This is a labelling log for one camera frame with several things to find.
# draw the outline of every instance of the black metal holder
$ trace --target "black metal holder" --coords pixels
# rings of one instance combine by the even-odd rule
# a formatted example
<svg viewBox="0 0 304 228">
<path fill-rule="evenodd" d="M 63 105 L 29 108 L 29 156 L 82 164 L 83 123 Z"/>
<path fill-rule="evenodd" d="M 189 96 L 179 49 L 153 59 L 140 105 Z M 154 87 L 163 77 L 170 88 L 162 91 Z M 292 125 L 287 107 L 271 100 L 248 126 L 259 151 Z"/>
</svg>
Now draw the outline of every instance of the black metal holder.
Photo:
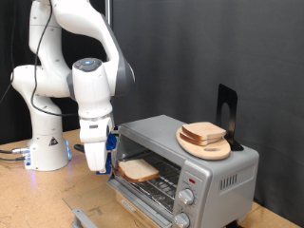
<svg viewBox="0 0 304 228">
<path fill-rule="evenodd" d="M 217 126 L 219 127 L 221 126 L 221 110 L 225 103 L 228 104 L 230 111 L 229 129 L 225 139 L 230 144 L 232 151 L 242 151 L 244 148 L 237 141 L 235 141 L 238 95 L 233 89 L 219 84 L 217 107 Z"/>
</svg>

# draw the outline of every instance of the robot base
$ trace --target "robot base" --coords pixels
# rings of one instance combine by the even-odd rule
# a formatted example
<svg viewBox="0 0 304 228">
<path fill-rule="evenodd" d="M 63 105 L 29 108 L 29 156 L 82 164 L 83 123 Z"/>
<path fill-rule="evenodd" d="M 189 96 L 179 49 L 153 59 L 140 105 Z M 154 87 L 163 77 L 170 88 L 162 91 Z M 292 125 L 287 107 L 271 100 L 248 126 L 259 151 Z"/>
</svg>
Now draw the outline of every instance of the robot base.
<svg viewBox="0 0 304 228">
<path fill-rule="evenodd" d="M 25 160 L 28 170 L 52 171 L 67 165 L 69 149 L 63 133 L 53 135 L 33 135 L 28 142 L 30 158 Z"/>
</svg>

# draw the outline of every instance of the logo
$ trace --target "logo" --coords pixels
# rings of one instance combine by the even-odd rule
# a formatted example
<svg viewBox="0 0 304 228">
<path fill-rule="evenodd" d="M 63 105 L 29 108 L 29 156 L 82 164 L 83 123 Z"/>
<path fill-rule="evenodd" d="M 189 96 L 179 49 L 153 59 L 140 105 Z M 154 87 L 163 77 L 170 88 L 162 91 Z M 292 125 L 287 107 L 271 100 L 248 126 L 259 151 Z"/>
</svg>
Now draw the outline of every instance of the logo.
<svg viewBox="0 0 304 228">
<path fill-rule="evenodd" d="M 52 145 L 55 145 L 55 144 L 58 144 L 58 142 L 56 141 L 55 137 L 53 137 L 53 138 L 51 138 L 48 146 L 52 146 Z"/>
</svg>

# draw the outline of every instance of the wooden plate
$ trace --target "wooden plate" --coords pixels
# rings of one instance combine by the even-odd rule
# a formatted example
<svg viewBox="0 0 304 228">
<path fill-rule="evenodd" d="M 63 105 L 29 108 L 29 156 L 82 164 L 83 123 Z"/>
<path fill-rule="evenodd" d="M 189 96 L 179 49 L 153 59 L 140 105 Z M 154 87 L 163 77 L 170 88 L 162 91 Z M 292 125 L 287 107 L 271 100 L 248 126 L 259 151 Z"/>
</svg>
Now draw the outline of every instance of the wooden plate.
<svg viewBox="0 0 304 228">
<path fill-rule="evenodd" d="M 222 160 L 230 155 L 231 148 L 230 144 L 225 140 L 221 139 L 217 142 L 213 142 L 203 145 L 195 145 L 190 142 L 186 142 L 180 137 L 181 128 L 177 131 L 177 139 L 180 146 L 188 153 L 205 160 Z"/>
</svg>

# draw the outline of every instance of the toaster oven knob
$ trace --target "toaster oven knob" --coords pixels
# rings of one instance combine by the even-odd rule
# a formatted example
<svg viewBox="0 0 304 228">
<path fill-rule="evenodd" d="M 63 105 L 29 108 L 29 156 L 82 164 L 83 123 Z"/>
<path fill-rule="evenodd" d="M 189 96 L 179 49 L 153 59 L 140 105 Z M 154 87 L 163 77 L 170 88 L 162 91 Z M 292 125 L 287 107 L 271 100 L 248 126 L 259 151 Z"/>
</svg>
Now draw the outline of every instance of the toaster oven knob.
<svg viewBox="0 0 304 228">
<path fill-rule="evenodd" d="M 176 215 L 174 221 L 180 228 L 187 228 L 190 225 L 189 217 L 185 213 Z"/>
<path fill-rule="evenodd" d="M 186 205 L 191 205 L 194 201 L 194 195 L 190 189 L 184 189 L 180 191 L 179 198 Z"/>
</svg>

